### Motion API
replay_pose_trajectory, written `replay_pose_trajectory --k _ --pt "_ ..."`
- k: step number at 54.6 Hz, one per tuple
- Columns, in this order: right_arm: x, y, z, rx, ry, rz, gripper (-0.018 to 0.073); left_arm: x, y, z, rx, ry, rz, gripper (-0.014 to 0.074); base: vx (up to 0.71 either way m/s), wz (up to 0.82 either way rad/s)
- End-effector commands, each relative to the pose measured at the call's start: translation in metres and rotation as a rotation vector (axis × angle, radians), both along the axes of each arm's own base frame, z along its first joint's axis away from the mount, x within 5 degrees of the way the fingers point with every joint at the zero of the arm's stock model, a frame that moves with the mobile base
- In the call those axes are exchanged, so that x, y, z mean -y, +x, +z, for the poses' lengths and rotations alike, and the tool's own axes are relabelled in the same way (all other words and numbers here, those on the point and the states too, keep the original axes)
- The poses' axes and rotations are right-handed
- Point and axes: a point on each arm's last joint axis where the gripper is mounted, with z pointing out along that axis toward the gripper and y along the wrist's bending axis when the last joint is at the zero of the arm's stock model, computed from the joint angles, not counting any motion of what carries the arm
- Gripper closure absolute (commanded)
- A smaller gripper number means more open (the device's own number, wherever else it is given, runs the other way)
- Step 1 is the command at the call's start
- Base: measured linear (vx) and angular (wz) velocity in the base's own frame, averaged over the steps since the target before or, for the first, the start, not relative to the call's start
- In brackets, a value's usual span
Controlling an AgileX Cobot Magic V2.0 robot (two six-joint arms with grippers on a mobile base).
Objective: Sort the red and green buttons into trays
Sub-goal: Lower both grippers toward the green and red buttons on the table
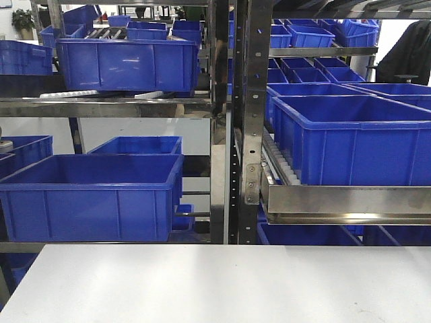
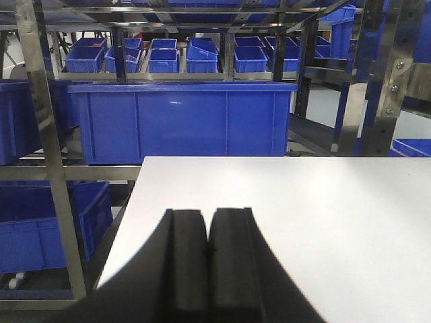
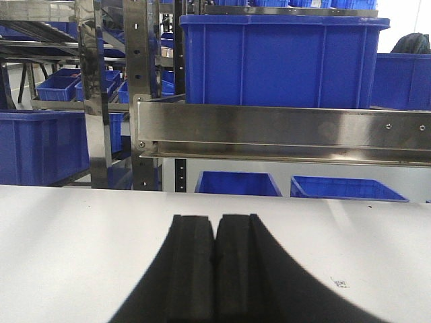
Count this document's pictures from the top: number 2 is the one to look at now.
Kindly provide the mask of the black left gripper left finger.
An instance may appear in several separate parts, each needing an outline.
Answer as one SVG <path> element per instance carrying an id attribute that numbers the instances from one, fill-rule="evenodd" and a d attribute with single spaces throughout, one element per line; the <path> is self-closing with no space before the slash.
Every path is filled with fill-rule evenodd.
<path id="1" fill-rule="evenodd" d="M 206 243 L 200 211 L 168 209 L 116 275 L 48 322 L 204 322 Z"/>

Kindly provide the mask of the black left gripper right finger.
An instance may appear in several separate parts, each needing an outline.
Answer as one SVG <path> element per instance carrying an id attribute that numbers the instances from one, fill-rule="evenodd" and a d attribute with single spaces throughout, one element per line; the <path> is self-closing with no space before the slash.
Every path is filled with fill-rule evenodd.
<path id="1" fill-rule="evenodd" d="M 213 322 L 323 322 L 269 247 L 252 209 L 217 209 L 209 247 Z"/>

